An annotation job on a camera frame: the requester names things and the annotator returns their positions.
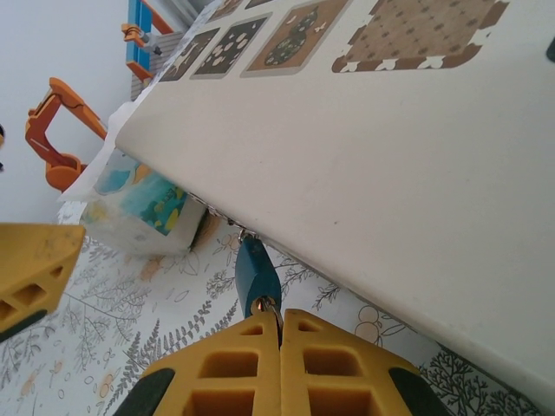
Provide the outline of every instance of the fabric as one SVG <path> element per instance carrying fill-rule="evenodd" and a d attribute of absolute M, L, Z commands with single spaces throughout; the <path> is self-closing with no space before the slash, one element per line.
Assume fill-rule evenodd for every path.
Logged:
<path fill-rule="evenodd" d="M 76 224 L 83 208 L 65 203 L 58 222 Z M 238 230 L 215 218 L 186 257 L 132 257 L 86 237 L 58 310 L 0 344 L 0 415 L 113 414 L 149 364 L 242 319 L 237 250 Z M 283 309 L 310 311 L 411 361 L 452 414 L 539 414 L 386 312 L 269 252 Z"/>

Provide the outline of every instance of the white wall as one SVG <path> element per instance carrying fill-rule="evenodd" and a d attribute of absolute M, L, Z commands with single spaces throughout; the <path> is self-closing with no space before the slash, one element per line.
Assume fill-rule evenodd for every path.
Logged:
<path fill-rule="evenodd" d="M 107 123 L 130 90 L 120 26 L 127 0 L 2 0 L 0 221 L 50 221 L 60 192 L 44 178 L 44 162 L 24 139 L 27 111 L 49 88 L 49 77 L 69 84 Z M 101 140 L 61 109 L 47 132 L 60 152 L 89 162 Z"/>

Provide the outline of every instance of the brown card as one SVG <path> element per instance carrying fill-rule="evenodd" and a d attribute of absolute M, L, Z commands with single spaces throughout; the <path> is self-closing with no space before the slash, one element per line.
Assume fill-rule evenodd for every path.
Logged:
<path fill-rule="evenodd" d="M 291 75 L 322 43 L 349 0 L 318 0 L 291 9 L 243 76 Z"/>
<path fill-rule="evenodd" d="M 270 15 L 271 13 L 257 16 L 254 19 L 231 26 L 191 78 L 214 79 L 224 77 L 245 52 Z"/>
<path fill-rule="evenodd" d="M 212 17 L 208 22 L 213 22 L 214 20 L 220 19 L 221 17 L 230 15 L 233 13 L 237 7 L 241 4 L 243 0 L 224 0 L 224 2 L 214 11 Z"/>
<path fill-rule="evenodd" d="M 219 29 L 208 30 L 207 32 L 196 35 L 181 54 L 175 58 L 172 66 L 160 78 L 160 82 L 177 81 L 193 65 L 210 41 L 216 36 Z"/>
<path fill-rule="evenodd" d="M 454 68 L 480 51 L 507 0 L 378 0 L 334 72 Z"/>
<path fill-rule="evenodd" d="M 260 4 L 265 4 L 273 2 L 273 0 L 251 0 L 246 6 L 245 9 L 252 9 L 253 7 L 259 6 Z"/>

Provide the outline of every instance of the patterned tablecloth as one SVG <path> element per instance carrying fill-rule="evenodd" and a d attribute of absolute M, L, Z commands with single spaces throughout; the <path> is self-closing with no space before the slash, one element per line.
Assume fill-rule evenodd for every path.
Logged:
<path fill-rule="evenodd" d="M 76 224 L 83 207 L 66 203 L 58 222 Z M 239 322 L 237 237 L 214 219 L 187 256 L 150 258 L 86 237 L 58 310 L 0 344 L 0 414 L 110 415 L 150 363 Z M 387 313 L 274 250 L 270 256 L 284 309 L 308 310 L 411 361 L 452 414 L 539 414 Z"/>

